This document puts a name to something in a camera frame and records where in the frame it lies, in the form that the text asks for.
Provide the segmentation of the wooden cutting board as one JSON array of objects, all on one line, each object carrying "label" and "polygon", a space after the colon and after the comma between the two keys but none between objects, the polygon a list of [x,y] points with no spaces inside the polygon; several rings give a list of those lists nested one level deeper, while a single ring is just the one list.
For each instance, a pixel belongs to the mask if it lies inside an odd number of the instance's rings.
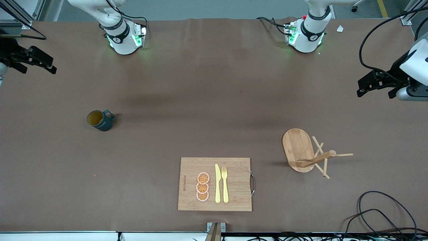
[{"label": "wooden cutting board", "polygon": [[[220,180],[221,202],[215,202],[216,172],[215,164],[220,171],[227,168],[227,186],[229,203],[223,201],[223,180]],[[201,172],[210,175],[209,199],[200,202],[196,197],[197,175]],[[251,212],[253,189],[251,181],[250,158],[206,158],[182,157],[180,166],[180,184],[178,210],[200,212]]]}]

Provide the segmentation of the table cover sheet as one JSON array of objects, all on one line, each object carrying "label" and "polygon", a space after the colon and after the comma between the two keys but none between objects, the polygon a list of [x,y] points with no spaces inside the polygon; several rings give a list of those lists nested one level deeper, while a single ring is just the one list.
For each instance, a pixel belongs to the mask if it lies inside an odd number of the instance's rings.
[{"label": "table cover sheet", "polygon": [[[9,70],[0,87],[0,232],[339,232],[358,197],[387,193],[428,231],[428,103],[359,98],[362,40],[381,20],[335,19],[315,53],[259,20],[149,24],[144,49],[116,54],[97,23],[36,22],[21,39],[54,59]],[[338,26],[344,28],[337,32]],[[115,115],[110,130],[87,123]],[[298,173],[282,137],[298,128],[323,150],[353,153]],[[182,157],[246,157],[251,212],[178,210]]]}]

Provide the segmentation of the yellow plastic fork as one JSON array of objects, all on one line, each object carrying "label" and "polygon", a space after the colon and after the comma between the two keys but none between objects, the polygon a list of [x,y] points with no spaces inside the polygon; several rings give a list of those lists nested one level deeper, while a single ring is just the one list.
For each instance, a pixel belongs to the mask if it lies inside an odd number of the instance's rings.
[{"label": "yellow plastic fork", "polygon": [[221,176],[223,180],[223,201],[224,203],[229,203],[229,191],[227,186],[228,173],[227,168],[224,166],[221,168]]}]

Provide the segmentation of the metal bracket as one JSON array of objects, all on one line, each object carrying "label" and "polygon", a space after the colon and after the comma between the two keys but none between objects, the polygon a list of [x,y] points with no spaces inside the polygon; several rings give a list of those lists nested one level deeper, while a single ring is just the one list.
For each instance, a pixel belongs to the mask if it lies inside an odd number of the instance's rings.
[{"label": "metal bracket", "polygon": [[226,231],[225,222],[208,222],[205,241],[223,241],[223,232]]}]

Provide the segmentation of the white table edge rail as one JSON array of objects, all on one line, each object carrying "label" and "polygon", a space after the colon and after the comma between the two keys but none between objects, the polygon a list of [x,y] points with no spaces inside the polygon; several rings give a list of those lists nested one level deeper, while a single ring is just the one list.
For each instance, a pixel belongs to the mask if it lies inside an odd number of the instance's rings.
[{"label": "white table edge rail", "polygon": [[205,241],[204,232],[0,232],[0,241]]}]

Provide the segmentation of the teal mug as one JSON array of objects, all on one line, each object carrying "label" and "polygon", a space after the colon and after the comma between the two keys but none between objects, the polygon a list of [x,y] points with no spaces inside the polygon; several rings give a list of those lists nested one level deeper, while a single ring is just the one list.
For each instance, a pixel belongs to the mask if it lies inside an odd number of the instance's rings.
[{"label": "teal mug", "polygon": [[97,130],[106,132],[113,127],[114,118],[115,115],[109,110],[95,110],[87,115],[87,123],[93,128],[96,128]]}]

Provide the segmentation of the wooden mug rack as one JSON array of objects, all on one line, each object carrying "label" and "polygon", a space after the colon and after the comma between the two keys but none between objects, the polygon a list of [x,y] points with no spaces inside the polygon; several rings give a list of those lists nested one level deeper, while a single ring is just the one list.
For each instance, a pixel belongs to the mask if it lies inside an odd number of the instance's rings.
[{"label": "wooden mug rack", "polygon": [[287,130],[282,137],[283,150],[288,165],[298,173],[308,173],[318,169],[326,179],[328,160],[334,157],[352,157],[353,153],[337,153],[335,150],[323,150],[324,143],[315,136],[298,128]]}]

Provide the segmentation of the aluminium frame profile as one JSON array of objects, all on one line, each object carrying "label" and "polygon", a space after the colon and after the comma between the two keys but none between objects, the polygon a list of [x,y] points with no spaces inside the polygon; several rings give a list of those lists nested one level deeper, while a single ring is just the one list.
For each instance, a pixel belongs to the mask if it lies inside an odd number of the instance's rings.
[{"label": "aluminium frame profile", "polygon": [[29,29],[21,21],[31,25],[39,20],[45,3],[46,0],[0,0],[0,24]]},{"label": "aluminium frame profile", "polygon": [[410,0],[408,5],[405,7],[402,17],[400,17],[400,21],[403,26],[409,26],[412,25],[411,20],[414,18],[414,16],[417,14],[416,10],[428,7],[428,0]]}]

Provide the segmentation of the yellow plastic knife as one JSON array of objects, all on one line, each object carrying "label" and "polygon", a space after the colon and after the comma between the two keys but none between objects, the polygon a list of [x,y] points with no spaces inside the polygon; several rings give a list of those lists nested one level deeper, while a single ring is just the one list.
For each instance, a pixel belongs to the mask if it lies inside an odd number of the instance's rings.
[{"label": "yellow plastic knife", "polygon": [[221,202],[221,196],[220,196],[220,180],[221,180],[221,171],[218,164],[215,164],[215,172],[216,172],[216,190],[215,190],[215,202],[220,203]]}]

